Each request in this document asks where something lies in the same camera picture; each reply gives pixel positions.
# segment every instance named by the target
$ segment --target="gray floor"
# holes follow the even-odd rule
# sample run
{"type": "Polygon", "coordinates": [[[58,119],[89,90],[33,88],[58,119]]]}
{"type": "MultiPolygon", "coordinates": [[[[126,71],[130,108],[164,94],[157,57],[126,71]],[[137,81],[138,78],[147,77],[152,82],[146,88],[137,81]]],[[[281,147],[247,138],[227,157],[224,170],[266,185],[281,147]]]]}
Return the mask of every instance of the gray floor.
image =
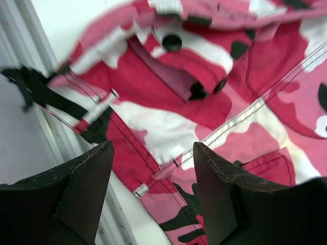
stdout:
{"type": "MultiPolygon", "coordinates": [[[[0,40],[0,67],[10,65],[0,40]]],[[[0,75],[0,184],[38,174],[56,160],[33,110],[21,111],[18,89],[0,75]]]]}

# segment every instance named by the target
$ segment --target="pink camouflage fabric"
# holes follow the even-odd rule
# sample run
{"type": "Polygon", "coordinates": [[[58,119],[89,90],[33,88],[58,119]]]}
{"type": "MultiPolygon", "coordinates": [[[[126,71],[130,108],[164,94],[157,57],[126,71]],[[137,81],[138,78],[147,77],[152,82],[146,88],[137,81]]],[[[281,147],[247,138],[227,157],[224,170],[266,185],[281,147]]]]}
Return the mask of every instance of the pink camouflage fabric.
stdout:
{"type": "Polygon", "coordinates": [[[134,1],[87,27],[69,67],[48,86],[88,113],[46,109],[81,135],[112,109],[113,171],[173,245],[207,245],[194,142],[288,186],[327,175],[327,0],[134,1]]]}

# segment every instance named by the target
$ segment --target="metal frame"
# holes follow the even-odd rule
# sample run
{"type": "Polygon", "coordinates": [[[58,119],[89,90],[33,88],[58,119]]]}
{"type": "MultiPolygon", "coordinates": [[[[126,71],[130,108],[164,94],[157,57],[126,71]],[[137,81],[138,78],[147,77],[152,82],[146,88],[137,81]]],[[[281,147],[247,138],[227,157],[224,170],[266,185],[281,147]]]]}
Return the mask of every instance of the metal frame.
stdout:
{"type": "MultiPolygon", "coordinates": [[[[30,0],[0,1],[0,38],[13,65],[24,64],[47,74],[58,61],[30,0]]],[[[61,164],[91,148],[71,129],[34,107],[49,145],[61,164]]],[[[109,183],[100,218],[97,245],[137,245],[128,221],[109,183]]]]}

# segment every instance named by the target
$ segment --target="clothing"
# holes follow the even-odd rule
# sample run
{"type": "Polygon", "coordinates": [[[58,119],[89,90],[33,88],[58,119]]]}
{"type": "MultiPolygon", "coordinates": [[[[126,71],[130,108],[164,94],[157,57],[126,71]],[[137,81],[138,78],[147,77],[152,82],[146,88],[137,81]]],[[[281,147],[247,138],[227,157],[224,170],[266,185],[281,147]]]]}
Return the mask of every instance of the clothing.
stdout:
{"type": "Polygon", "coordinates": [[[47,109],[78,134],[107,115],[91,131],[118,178],[173,245],[206,245],[194,142],[279,184],[327,175],[326,14],[326,0],[134,1],[91,23],[48,83],[88,113],[47,109]]]}

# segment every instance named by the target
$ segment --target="garment pocket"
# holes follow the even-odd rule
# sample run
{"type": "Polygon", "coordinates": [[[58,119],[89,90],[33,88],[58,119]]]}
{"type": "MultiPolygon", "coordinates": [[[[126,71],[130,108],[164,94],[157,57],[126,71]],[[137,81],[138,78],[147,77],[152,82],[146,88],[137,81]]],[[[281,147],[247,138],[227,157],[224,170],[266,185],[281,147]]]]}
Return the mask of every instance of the garment pocket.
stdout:
{"type": "Polygon", "coordinates": [[[242,167],[263,179],[287,186],[296,185],[294,167],[286,148],[243,163],[242,167]]]}
{"type": "Polygon", "coordinates": [[[327,117],[318,100],[327,76],[326,38],[326,17],[303,20],[280,26],[273,39],[249,51],[247,85],[284,125],[312,138],[327,137],[327,117]]]}

